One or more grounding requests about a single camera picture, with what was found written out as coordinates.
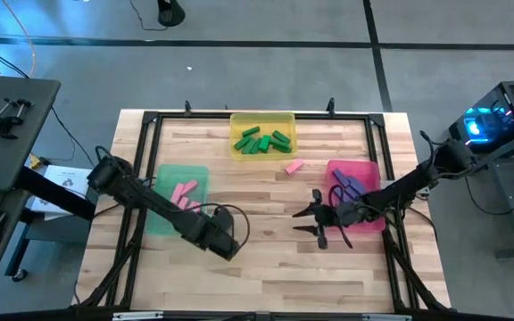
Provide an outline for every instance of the pink block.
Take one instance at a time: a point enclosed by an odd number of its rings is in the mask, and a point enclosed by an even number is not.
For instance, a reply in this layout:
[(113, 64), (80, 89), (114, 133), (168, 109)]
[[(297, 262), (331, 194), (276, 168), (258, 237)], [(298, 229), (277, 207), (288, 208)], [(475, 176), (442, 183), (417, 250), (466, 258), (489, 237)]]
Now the pink block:
[(189, 181), (184, 185), (184, 189), (182, 189), (182, 195), (186, 195), (187, 193), (192, 192), (197, 187), (197, 181), (195, 179)]
[(171, 195), (171, 202), (174, 204), (178, 204), (179, 198), (182, 196), (182, 190), (184, 189), (184, 185), (178, 183), (176, 188), (174, 189), (174, 193)]
[[(189, 205), (187, 206), (189, 209), (193, 208), (194, 206), (198, 206), (200, 204), (200, 202), (196, 202), (196, 201), (192, 201), (189, 203)], [(200, 208), (197, 208), (197, 209), (194, 209), (192, 211), (196, 211), (196, 212), (199, 212), (200, 211)]]
[(302, 165), (304, 165), (304, 160), (294, 160), (293, 163), (286, 167), (285, 172), (288, 175), (292, 175), (296, 170), (298, 170)]
[(181, 200), (179, 200), (178, 207), (181, 208), (182, 210), (185, 210), (188, 202), (189, 202), (189, 199), (186, 196), (184, 196), (184, 197), (182, 197)]

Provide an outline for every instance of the wooden table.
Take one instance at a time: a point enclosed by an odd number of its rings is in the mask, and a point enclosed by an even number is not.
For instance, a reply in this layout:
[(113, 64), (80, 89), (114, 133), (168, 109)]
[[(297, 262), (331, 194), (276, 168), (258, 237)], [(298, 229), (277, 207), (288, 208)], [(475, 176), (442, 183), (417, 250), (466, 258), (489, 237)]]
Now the wooden table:
[[(143, 112), (120, 112), (112, 154), (134, 160)], [(394, 173), (401, 177), (417, 165), (408, 117), (405, 113), (384, 116)], [(291, 215), (309, 204), (313, 188), (322, 186), (328, 160), (369, 159), (362, 122), (297, 120), (296, 130), (297, 156), (305, 160), (305, 165), (288, 177), (283, 169), (290, 160), (232, 160), (228, 119), (163, 121), (156, 168), (163, 163), (207, 166), (208, 201), (242, 208), (251, 221), (251, 236), (247, 245), (227, 262), (209, 251), (199, 251), (178, 237), (145, 233), (133, 309), (393, 311), (380, 233), (350, 235), (353, 250), (346, 247), (339, 234), (331, 234), (328, 250), (321, 251), (312, 235), (292, 229), (295, 225), (312, 223), (312, 217), (291, 218)], [(142, 176), (152, 132), (149, 131), (146, 141)], [(386, 177), (383, 165), (380, 170), (381, 177)], [(112, 199), (104, 196), (96, 210), (113, 204)], [(413, 207), (429, 215), (424, 202), (416, 200)], [(112, 265), (121, 217), (119, 207), (93, 221), (77, 286), (82, 300)], [(436, 298), (449, 306), (432, 227), (409, 210), (404, 223), (414, 269)], [(243, 237), (245, 230), (243, 219), (236, 215), (236, 238)], [(123, 293), (126, 272), (121, 273), (117, 303)], [(398, 276), (402, 298), (407, 302), (403, 273), (399, 272)]]

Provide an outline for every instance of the purple block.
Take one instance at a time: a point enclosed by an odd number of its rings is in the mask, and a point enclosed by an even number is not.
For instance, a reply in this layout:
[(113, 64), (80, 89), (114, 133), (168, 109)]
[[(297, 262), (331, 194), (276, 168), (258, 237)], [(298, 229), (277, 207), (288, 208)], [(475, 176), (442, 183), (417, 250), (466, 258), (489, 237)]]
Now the purple block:
[(358, 196), (360, 196), (360, 194), (358, 192), (356, 192), (351, 186), (348, 185), (344, 189), (344, 196), (348, 196), (352, 200), (356, 200), (356, 199), (358, 199)]
[(346, 177), (343, 172), (340, 171), (340, 169), (335, 169), (332, 171), (332, 175), (336, 177), (336, 180), (340, 185), (342, 186), (348, 186), (348, 177)]
[(347, 177), (348, 178), (348, 186), (352, 187), (358, 195), (363, 195), (366, 193), (366, 187), (364, 184), (356, 179), (356, 177)]

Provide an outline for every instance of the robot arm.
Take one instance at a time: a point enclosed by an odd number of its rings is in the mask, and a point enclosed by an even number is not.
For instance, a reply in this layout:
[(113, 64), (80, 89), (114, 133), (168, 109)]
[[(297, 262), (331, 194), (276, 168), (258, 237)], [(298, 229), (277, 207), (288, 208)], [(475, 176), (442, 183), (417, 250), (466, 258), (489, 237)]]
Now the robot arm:
[(124, 206), (154, 211), (166, 218), (183, 239), (204, 251), (209, 249), (231, 260), (239, 250), (239, 243), (229, 234), (233, 218), (224, 207), (218, 207), (211, 217), (201, 211), (182, 210), (145, 187), (132, 173), (130, 163), (121, 158), (104, 156), (88, 176), (88, 184)]
[(335, 207), (335, 215), (343, 226), (373, 221), (383, 217), (388, 210), (405, 209), (418, 190), (427, 186), (433, 188), (440, 178), (464, 177), (475, 168), (476, 163), (477, 158), (464, 143), (449, 139), (439, 144), (430, 158), (412, 172), (383, 190), (362, 195), (356, 202), (339, 204)]

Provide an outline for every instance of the black stand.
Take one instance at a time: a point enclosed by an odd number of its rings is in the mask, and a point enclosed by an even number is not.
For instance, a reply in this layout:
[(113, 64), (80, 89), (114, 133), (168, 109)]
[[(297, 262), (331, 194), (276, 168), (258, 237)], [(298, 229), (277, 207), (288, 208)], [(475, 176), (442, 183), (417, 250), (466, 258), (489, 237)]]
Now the black stand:
[(89, 221), (94, 217), (95, 205), (93, 203), (51, 182), (32, 169), (26, 167), (21, 169), (15, 181), (15, 187), (29, 191), (78, 217)]
[[(94, 217), (95, 205), (93, 203), (51, 182), (32, 169), (26, 167), (21, 169), (15, 181), (15, 187), (29, 191), (37, 197), (51, 202), (80, 218), (91, 221)], [(37, 216), (39, 216), (39, 213), (28, 209), (24, 209), (21, 214), (21, 221), (27, 225), (21, 233), (15, 251), (5, 270), (5, 276), (10, 276), (14, 282), (19, 282), (28, 274), (26, 270), (20, 268), (20, 265), (29, 247), (30, 239), (27, 237), (27, 234), (29, 232), (30, 223)]]

